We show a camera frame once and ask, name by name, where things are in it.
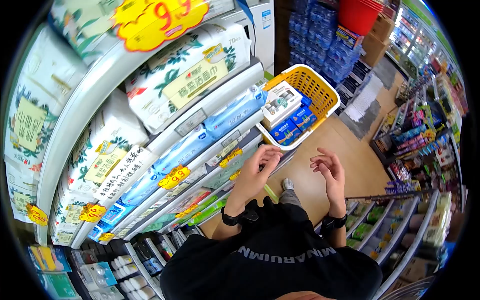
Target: store aisle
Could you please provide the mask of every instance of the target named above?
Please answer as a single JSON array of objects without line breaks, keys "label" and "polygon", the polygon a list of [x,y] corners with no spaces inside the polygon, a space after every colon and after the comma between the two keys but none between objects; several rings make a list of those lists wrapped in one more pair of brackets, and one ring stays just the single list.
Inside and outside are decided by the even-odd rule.
[{"label": "store aisle", "polygon": [[[333,115],[300,146],[294,158],[268,180],[268,186],[280,196],[283,191],[282,180],[290,178],[310,220],[314,225],[318,224],[328,213],[329,203],[325,192],[325,180],[320,173],[313,173],[309,165],[310,157],[319,154],[317,147],[323,147],[336,152],[345,168],[345,197],[384,194],[384,187],[390,179],[375,152],[370,148],[369,141],[383,117],[396,106],[394,100],[402,81],[403,77],[397,73],[392,88],[387,90],[383,87],[380,90],[377,96],[381,106],[380,113],[361,141],[340,118]],[[261,201],[267,195],[265,191],[261,191],[254,199],[258,199],[261,206],[263,205]],[[212,236],[220,220],[221,215],[218,214],[201,226],[206,236]]]}]

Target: leg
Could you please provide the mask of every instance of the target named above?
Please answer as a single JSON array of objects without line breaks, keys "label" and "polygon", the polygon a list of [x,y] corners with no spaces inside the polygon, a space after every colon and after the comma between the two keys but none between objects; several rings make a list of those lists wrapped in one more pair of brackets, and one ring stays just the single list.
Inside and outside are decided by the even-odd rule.
[{"label": "leg", "polygon": [[286,178],[283,180],[282,185],[284,191],[278,201],[283,204],[293,204],[303,208],[301,206],[299,198],[293,191],[293,182],[290,179]]}]

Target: black t-shirt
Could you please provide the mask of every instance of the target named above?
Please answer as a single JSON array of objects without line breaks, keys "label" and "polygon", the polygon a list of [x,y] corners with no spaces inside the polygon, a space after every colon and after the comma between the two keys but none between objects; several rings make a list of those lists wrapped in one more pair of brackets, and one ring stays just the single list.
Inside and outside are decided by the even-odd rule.
[{"label": "black t-shirt", "polygon": [[303,209],[264,199],[247,205],[259,219],[224,241],[191,235],[160,278],[167,300],[270,300],[298,291],[333,299],[371,299],[378,264],[350,247],[333,249]]}]

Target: price label strip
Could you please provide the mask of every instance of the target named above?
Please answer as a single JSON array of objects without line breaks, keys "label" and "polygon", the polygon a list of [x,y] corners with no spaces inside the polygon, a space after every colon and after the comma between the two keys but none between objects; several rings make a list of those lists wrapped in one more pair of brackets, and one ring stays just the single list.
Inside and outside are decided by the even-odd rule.
[{"label": "price label strip", "polygon": [[198,26],[209,11],[204,0],[125,0],[111,18],[128,51],[151,51]]},{"label": "price label strip", "polygon": [[27,204],[26,208],[28,218],[32,220],[32,222],[39,224],[40,226],[48,225],[48,217],[43,210],[31,204]]},{"label": "price label strip", "polygon": [[165,178],[160,180],[158,186],[166,190],[173,189],[185,178],[187,178],[190,175],[190,172],[191,171],[187,167],[179,165],[178,167],[174,168]]},{"label": "price label strip", "polygon": [[85,222],[98,222],[107,212],[107,208],[98,204],[87,204],[79,219]]},{"label": "price label strip", "polygon": [[228,166],[229,161],[231,161],[233,158],[235,158],[238,155],[243,155],[243,150],[242,149],[235,149],[232,153],[230,153],[229,156],[227,156],[222,162],[220,162],[220,167],[221,168],[226,168]]},{"label": "price label strip", "polygon": [[98,240],[109,242],[113,239],[113,237],[115,237],[115,235],[113,233],[102,233],[100,235],[100,238],[98,238]]}]

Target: yellow shopping basket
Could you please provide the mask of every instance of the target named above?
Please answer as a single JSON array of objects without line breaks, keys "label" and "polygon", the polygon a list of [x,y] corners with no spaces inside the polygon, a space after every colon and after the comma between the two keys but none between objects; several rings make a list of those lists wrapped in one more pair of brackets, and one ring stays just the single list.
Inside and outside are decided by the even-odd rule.
[{"label": "yellow shopping basket", "polygon": [[337,110],[340,106],[340,96],[322,76],[307,65],[297,64],[286,69],[279,76],[270,80],[263,90],[268,92],[282,81],[286,81],[293,88],[296,88],[312,100],[312,105],[310,105],[309,109],[318,118],[317,122],[288,146],[277,143],[262,124],[257,124],[257,128],[263,134],[266,143],[280,147],[282,152],[286,152],[297,148],[318,126]]}]

